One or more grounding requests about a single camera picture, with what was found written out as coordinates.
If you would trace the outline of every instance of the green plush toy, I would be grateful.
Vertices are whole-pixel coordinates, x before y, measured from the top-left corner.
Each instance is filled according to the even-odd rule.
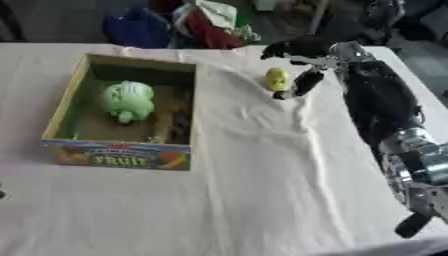
[[[153,89],[143,83],[123,81],[109,86],[102,95],[103,108],[121,124],[141,121],[154,111]]]

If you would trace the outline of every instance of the white fabric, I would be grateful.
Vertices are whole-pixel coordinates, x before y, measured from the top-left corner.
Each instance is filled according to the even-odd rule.
[[[266,70],[294,77],[303,68],[260,61],[261,49],[2,44],[0,256],[423,255],[445,246],[440,220],[411,241],[393,233],[408,212],[356,135],[334,75],[305,98],[274,101],[261,87]],[[370,50],[417,94],[433,136],[448,140],[443,106],[392,52]],[[49,162],[39,137],[85,52],[199,63],[192,172]]]
[[[229,30],[235,29],[238,12],[235,7],[205,0],[197,0],[196,5],[201,8],[214,26]]]

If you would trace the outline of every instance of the fruit box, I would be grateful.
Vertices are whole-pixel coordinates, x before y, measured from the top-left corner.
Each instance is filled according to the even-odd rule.
[[[64,165],[189,170],[195,73],[193,64],[87,54],[42,141]],[[103,110],[102,92],[122,81],[153,88],[146,120],[122,125]],[[151,140],[155,134],[163,141]]]

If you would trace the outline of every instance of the red cloth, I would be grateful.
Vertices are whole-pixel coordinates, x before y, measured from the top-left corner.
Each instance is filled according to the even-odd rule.
[[[244,46],[243,41],[215,27],[201,9],[192,11],[185,19],[191,35],[210,49],[233,49]]]

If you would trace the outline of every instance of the blue cloth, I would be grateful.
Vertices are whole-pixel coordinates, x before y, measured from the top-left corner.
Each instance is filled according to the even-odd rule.
[[[133,7],[124,16],[106,16],[103,31],[118,45],[139,48],[167,48],[170,25],[159,15],[144,7]]]

